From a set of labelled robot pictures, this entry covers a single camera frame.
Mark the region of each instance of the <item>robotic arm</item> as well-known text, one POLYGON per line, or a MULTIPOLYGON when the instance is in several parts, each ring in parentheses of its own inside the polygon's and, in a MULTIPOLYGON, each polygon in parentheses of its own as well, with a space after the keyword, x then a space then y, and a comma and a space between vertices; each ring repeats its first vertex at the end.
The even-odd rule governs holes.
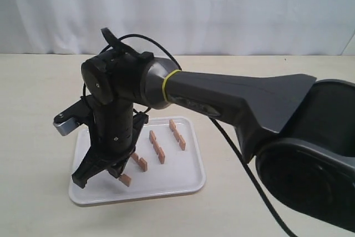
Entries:
POLYGON ((86 124, 91 147, 73 182, 103 170, 118 178, 148 115, 133 103, 177 104, 235 128, 244 162, 288 207, 355 232, 355 85, 305 74, 271 78, 184 72, 171 59, 138 53, 107 28, 112 47, 82 64, 91 95, 54 118, 62 135, 86 124))

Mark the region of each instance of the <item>white tray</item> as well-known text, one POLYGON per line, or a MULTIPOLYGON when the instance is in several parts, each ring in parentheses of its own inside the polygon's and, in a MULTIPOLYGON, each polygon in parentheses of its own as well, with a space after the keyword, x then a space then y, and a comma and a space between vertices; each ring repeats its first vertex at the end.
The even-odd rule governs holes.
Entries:
MULTIPOLYGON (((74 154, 74 172, 90 146, 88 130, 79 132, 74 154)), ((199 145, 191 121, 184 117, 153 118, 141 131, 136 152, 148 162, 148 171, 143 172, 130 158, 123 173, 132 178, 130 187, 112 177, 106 170, 90 178, 84 189, 75 185, 70 177, 69 197, 79 205, 93 205, 113 201, 156 198, 189 194, 200 190, 206 175, 201 160, 199 145), (176 128, 186 141, 182 151, 169 128, 173 119, 176 128), (160 164, 149 140, 153 130, 165 153, 165 163, 160 164)))

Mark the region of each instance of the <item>yellow ring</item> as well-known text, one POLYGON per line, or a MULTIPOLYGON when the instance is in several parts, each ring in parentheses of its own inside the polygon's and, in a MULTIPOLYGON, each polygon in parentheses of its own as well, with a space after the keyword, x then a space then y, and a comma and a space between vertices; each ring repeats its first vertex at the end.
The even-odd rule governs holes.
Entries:
POLYGON ((163 90, 163 97, 164 97, 164 100, 168 102, 168 97, 166 96, 166 92, 165 92, 165 85, 166 85, 166 82, 168 81, 168 79, 173 76, 175 73, 177 72, 180 72, 181 70, 179 69, 176 69, 172 72, 170 72, 165 78, 164 78, 164 81, 163 81, 163 84, 161 86, 161 90, 163 90))

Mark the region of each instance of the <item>table surface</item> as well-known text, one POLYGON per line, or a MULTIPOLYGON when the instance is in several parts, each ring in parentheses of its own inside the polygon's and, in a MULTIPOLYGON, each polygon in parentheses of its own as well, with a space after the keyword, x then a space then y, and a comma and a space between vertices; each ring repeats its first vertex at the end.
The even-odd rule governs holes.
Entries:
MULTIPOLYGON (((52 121, 80 97, 80 64, 87 58, 0 54, 0 236, 286 236, 217 129, 205 116, 175 105, 152 110, 150 116, 192 120, 207 177, 201 191, 85 208, 73 204, 68 186, 78 130, 61 137, 52 121)), ((194 72, 306 73, 355 82, 355 57, 176 58, 184 70, 194 72)), ((223 125, 236 141, 232 127, 223 125)), ((253 162, 250 167, 255 173, 253 162)), ((355 236, 270 199, 298 236, 355 236)))

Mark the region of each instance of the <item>white curtain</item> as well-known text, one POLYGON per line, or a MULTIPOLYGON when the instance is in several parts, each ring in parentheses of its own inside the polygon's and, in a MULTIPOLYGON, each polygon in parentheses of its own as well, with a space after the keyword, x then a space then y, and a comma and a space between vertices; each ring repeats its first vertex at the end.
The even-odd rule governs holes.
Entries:
POLYGON ((339 55, 354 35, 355 0, 0 0, 0 53, 96 54, 103 27, 173 54, 339 55))

